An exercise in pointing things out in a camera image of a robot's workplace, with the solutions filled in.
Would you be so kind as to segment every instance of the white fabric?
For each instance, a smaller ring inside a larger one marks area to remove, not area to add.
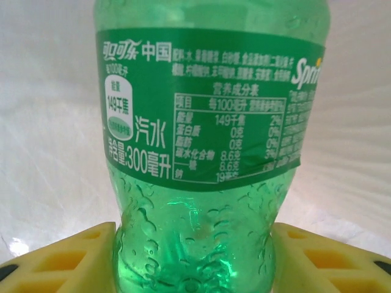
[[[0,262],[119,222],[92,2],[0,2]],[[330,4],[302,167],[279,220],[391,256],[391,2]]]

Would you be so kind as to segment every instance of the sprite logo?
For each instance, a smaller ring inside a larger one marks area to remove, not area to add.
[[[296,75],[292,77],[292,84],[298,85],[300,90],[303,84],[316,84],[322,69],[322,58],[319,58],[315,66],[307,65],[307,58],[302,58],[298,62]]]

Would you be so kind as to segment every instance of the green plastic bottle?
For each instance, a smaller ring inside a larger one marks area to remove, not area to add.
[[[326,0],[97,0],[123,293],[267,293],[300,164]]]

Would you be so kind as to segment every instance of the green label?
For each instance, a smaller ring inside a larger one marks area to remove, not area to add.
[[[256,183],[300,165],[322,46],[204,29],[97,34],[104,146],[173,189]]]

